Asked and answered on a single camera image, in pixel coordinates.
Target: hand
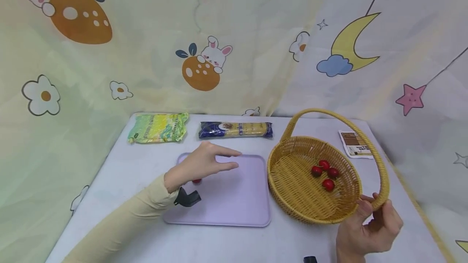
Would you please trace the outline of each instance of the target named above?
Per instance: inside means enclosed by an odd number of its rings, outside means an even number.
[[[361,195],[356,213],[340,224],[336,236],[338,262],[365,262],[364,255],[386,252],[392,247],[403,221],[390,200],[372,212],[371,202],[377,196],[377,193],[373,193],[374,198]],[[373,219],[363,225],[371,214]]]
[[[164,175],[164,185],[167,191],[172,193],[189,181],[203,179],[220,171],[237,168],[239,167],[237,162],[217,162],[216,156],[240,156],[241,154],[237,150],[203,141],[184,161],[171,168]]]

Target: lavender plastic tray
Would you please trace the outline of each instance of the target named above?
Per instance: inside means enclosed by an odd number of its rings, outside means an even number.
[[[184,153],[178,163],[187,157]],[[163,215],[166,223],[214,226],[268,226],[271,220],[265,160],[259,155],[216,158],[237,162],[239,168],[188,182],[187,193],[197,190],[202,200],[193,207],[176,205]]]

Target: fabric backdrop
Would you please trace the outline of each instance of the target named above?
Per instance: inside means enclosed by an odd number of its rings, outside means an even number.
[[[133,112],[272,112],[322,2],[1,0],[0,261],[45,261]]]
[[[321,107],[369,122],[465,262],[464,2],[2,0],[0,258],[45,261],[133,112]]]
[[[324,0],[275,111],[368,121],[458,262],[468,261],[465,1]]]

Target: right hand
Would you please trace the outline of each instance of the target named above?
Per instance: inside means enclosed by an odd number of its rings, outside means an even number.
[[[403,227],[403,221],[390,200],[373,212],[371,202],[378,194],[373,193],[373,197],[361,195],[361,200],[357,202],[357,211],[340,224],[336,236],[338,256],[341,254],[342,257],[357,258],[355,262],[361,262],[359,258],[363,259],[366,254],[385,252],[392,247]],[[371,214],[373,219],[363,225]]]

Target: red cherry tomato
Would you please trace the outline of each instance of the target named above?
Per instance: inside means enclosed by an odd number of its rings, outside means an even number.
[[[321,160],[319,161],[319,167],[321,167],[324,171],[328,171],[328,169],[330,168],[330,164],[325,160]]]
[[[326,180],[323,180],[322,187],[328,192],[332,192],[333,189],[335,189],[335,183],[330,179],[326,179]]]
[[[313,166],[310,172],[312,173],[312,176],[320,177],[322,174],[322,169],[321,167]]]
[[[340,175],[339,171],[336,168],[329,168],[327,174],[328,177],[332,179],[336,179]]]

